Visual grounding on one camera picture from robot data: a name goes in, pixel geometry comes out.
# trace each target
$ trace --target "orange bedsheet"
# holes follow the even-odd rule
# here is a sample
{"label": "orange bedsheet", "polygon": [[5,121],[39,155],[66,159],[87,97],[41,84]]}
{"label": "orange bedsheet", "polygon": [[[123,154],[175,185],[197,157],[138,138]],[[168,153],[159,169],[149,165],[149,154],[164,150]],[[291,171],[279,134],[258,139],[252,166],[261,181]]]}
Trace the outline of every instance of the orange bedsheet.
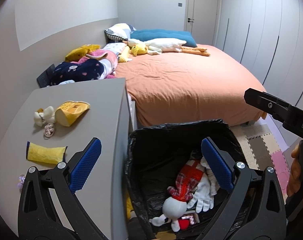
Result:
{"label": "orange bedsheet", "polygon": [[248,88],[265,91],[240,63],[207,45],[210,57],[167,52],[131,56],[120,63],[117,77],[125,77],[144,126],[222,118],[230,126],[266,114],[244,101]]}

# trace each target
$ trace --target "blue pillow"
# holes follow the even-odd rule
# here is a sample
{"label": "blue pillow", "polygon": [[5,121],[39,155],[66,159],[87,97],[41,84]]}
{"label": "blue pillow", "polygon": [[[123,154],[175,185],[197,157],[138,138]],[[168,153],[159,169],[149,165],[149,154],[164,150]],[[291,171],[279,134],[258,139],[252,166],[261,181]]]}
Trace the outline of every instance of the blue pillow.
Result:
{"label": "blue pillow", "polygon": [[194,38],[191,36],[190,32],[182,31],[168,31],[162,29],[153,29],[153,30],[140,30],[133,31],[130,35],[131,39],[137,39],[140,41],[150,41],[158,38],[176,38],[179,40],[186,41],[184,46],[195,48],[197,44]]}

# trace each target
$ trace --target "black garbage bag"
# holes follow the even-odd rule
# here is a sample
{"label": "black garbage bag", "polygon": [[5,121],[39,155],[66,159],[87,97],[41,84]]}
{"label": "black garbage bag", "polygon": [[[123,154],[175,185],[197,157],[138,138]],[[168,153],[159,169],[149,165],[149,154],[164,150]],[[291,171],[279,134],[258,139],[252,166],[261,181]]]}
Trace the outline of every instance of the black garbage bag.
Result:
{"label": "black garbage bag", "polygon": [[[125,165],[127,188],[147,239],[155,239],[157,232],[171,229],[170,223],[154,227],[149,219],[162,214],[163,203],[170,197],[167,188],[175,187],[177,174],[189,160],[190,153],[194,151],[199,159],[202,157],[201,142],[205,137],[210,137],[235,161],[247,163],[236,137],[221,119],[145,127],[129,136]],[[214,208],[198,214],[200,221],[209,221],[226,196],[227,192],[220,189]]]}

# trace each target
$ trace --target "yellow fabric pouch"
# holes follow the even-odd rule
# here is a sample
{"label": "yellow fabric pouch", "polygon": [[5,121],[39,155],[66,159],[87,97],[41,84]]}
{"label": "yellow fabric pouch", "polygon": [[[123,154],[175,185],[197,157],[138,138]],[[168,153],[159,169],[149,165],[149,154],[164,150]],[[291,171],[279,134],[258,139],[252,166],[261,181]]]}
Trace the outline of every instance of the yellow fabric pouch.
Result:
{"label": "yellow fabric pouch", "polygon": [[56,109],[56,121],[63,126],[71,126],[90,104],[81,101],[66,101]]}
{"label": "yellow fabric pouch", "polygon": [[27,142],[26,159],[34,162],[58,164],[65,161],[66,147],[46,148]]}

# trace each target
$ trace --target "blue gripper pad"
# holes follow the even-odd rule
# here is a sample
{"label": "blue gripper pad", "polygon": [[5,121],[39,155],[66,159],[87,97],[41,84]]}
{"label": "blue gripper pad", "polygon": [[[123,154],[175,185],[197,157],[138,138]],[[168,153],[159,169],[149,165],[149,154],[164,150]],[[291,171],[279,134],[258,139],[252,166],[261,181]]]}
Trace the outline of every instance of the blue gripper pad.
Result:
{"label": "blue gripper pad", "polygon": [[206,138],[201,143],[201,152],[212,169],[219,186],[227,190],[228,193],[232,192],[234,188],[232,172],[220,156],[218,149]]}
{"label": "blue gripper pad", "polygon": [[69,188],[73,194],[76,190],[81,190],[83,188],[100,154],[101,142],[99,139],[96,139],[81,157],[78,164],[70,174]]}

